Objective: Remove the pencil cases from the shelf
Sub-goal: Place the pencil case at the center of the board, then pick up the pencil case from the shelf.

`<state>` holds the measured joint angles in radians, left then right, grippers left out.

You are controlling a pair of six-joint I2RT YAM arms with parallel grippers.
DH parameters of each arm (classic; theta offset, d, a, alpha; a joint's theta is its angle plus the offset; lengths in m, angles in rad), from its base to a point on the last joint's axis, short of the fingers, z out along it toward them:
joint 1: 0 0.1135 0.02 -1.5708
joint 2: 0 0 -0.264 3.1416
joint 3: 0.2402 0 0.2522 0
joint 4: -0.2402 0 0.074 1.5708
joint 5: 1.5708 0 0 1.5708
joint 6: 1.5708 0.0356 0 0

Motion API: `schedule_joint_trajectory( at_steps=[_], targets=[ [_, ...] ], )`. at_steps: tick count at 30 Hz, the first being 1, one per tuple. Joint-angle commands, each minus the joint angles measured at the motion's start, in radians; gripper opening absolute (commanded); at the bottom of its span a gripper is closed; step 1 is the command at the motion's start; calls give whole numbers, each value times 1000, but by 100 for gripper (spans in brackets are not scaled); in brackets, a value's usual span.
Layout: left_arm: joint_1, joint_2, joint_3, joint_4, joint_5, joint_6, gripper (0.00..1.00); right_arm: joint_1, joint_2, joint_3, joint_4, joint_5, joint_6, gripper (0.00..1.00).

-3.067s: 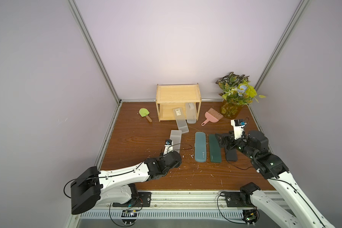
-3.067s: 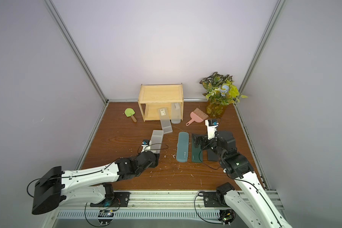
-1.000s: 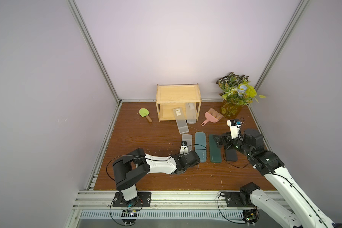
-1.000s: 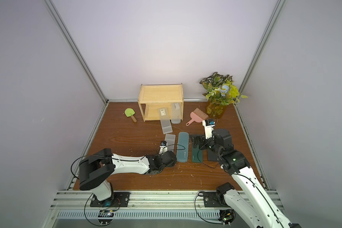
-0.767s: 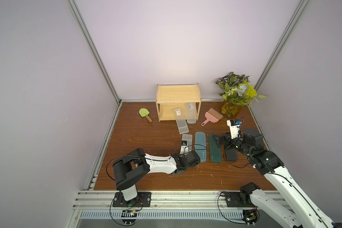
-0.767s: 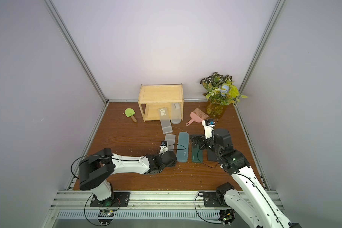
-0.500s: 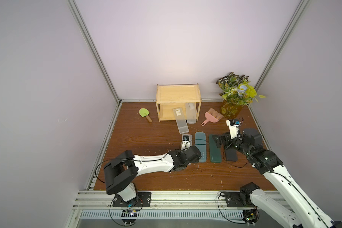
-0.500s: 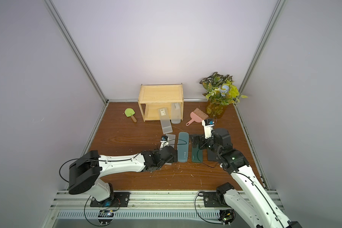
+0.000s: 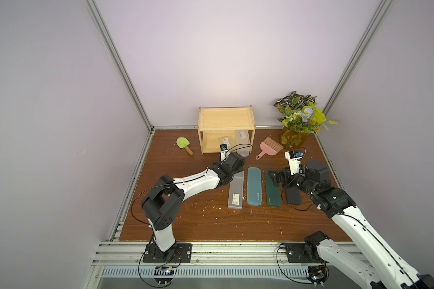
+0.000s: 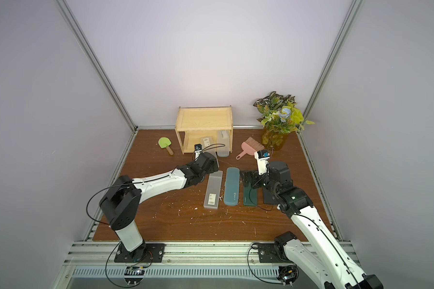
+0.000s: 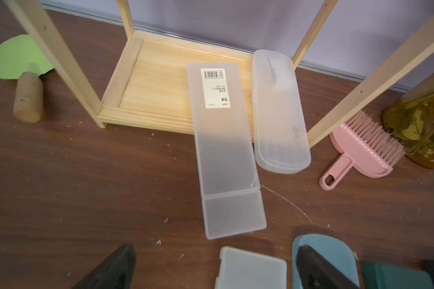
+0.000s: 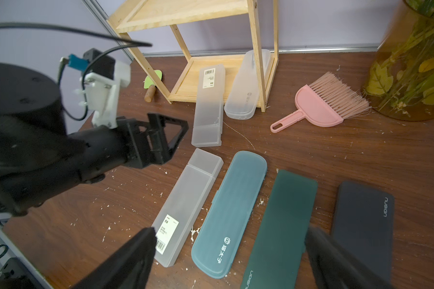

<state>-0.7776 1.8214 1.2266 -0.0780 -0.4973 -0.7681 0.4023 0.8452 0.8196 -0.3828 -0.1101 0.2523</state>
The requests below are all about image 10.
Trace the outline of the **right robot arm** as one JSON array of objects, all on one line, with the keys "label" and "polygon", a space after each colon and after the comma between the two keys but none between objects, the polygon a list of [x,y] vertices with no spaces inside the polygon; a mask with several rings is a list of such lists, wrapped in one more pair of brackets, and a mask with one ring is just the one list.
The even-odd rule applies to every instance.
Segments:
[{"label": "right robot arm", "polygon": [[244,171],[252,189],[263,187],[280,211],[301,230],[314,248],[310,253],[291,232],[276,238],[279,257],[299,266],[319,289],[381,289],[376,275],[368,275],[343,250],[329,231],[306,192],[293,184],[286,163],[275,161],[260,171]]}]

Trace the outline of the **dark green pencil case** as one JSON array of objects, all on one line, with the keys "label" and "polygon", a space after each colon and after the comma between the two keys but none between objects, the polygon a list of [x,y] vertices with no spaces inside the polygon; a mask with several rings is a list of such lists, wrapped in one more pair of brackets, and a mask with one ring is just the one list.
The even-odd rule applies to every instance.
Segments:
[{"label": "dark green pencil case", "polygon": [[248,207],[256,207],[258,205],[258,193],[253,189],[252,174],[244,172],[242,175],[243,183],[243,205]]}]

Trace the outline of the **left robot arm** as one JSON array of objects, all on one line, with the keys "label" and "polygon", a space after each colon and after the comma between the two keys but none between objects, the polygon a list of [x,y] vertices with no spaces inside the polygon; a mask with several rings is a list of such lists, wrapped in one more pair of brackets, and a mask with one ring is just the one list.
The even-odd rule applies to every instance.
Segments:
[{"label": "left robot arm", "polygon": [[142,202],[169,191],[197,185],[204,181],[206,175],[217,171],[216,157],[202,152],[195,160],[163,174],[135,179],[127,175],[119,177],[106,189],[99,207],[108,226],[120,239],[120,253],[128,253],[135,261],[145,255],[146,244],[135,222],[138,206]]}]

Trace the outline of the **light teal pencil case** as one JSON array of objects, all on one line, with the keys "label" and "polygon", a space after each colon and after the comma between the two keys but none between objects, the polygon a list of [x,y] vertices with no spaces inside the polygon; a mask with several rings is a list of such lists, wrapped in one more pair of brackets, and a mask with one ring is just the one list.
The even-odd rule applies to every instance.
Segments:
[{"label": "light teal pencil case", "polygon": [[224,186],[224,203],[228,206],[236,206],[239,201],[240,170],[229,167],[226,170]]}]

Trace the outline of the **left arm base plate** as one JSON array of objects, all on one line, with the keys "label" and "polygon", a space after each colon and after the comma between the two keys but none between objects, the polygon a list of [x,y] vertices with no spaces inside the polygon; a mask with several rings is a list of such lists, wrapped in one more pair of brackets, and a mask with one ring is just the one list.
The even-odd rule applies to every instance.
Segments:
[{"label": "left arm base plate", "polygon": [[115,250],[115,263],[161,263],[165,253],[164,243],[144,243],[129,252],[123,243]]}]

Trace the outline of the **clear pencil case with label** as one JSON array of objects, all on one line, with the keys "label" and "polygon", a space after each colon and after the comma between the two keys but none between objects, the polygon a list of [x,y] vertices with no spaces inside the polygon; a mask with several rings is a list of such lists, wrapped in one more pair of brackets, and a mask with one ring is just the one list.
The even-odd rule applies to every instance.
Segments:
[{"label": "clear pencil case with label", "polygon": [[217,171],[209,175],[206,188],[206,196],[203,207],[210,210],[216,210],[219,205],[223,171]]}]

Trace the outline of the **clear rounded pencil case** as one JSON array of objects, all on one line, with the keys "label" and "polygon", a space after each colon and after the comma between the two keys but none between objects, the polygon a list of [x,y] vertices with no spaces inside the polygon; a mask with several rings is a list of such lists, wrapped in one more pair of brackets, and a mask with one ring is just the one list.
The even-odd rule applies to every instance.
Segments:
[{"label": "clear rounded pencil case", "polygon": [[230,135],[228,130],[218,131],[218,144],[217,155],[221,158],[228,157],[230,155]]}]

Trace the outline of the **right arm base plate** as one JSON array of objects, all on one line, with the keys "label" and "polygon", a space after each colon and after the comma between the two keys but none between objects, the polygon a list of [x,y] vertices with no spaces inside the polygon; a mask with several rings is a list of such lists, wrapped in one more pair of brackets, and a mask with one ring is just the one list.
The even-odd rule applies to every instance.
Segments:
[{"label": "right arm base plate", "polygon": [[274,243],[256,243],[260,263],[285,263]]}]

